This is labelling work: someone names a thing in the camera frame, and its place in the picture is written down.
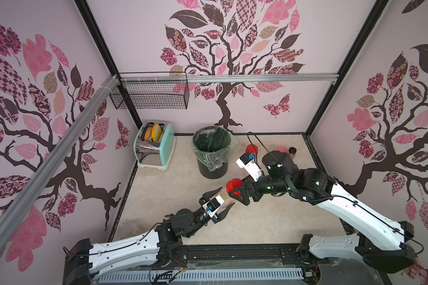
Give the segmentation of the black trash bin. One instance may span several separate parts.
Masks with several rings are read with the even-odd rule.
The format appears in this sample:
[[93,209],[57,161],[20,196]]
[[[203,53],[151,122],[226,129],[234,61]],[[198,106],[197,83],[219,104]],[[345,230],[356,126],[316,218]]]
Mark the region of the black trash bin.
[[218,126],[204,127],[193,135],[191,142],[202,176],[219,179],[227,173],[232,144],[228,131]]

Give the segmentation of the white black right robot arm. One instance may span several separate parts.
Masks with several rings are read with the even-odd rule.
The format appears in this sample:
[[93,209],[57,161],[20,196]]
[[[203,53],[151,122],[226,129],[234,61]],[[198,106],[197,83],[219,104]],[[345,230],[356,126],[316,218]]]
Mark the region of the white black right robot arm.
[[336,215],[355,230],[340,237],[305,234],[297,248],[301,260],[351,259],[388,274],[415,265],[417,254],[407,244],[414,236],[411,223],[396,222],[379,214],[316,168],[299,169],[287,153],[268,152],[262,163],[265,172],[253,153],[246,152],[237,160],[250,179],[231,190],[230,197],[249,205],[266,194],[288,194]]

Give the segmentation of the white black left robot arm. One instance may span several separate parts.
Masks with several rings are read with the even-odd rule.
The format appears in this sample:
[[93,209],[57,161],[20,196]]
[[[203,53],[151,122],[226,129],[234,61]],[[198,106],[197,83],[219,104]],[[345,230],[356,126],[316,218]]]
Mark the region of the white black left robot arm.
[[78,241],[71,249],[64,249],[63,284],[92,285],[100,277],[127,269],[166,264],[172,259],[172,250],[182,246],[209,222],[218,223],[227,217],[234,205],[220,195],[221,189],[206,192],[196,211],[181,209],[167,215],[150,230],[115,242],[91,243]]

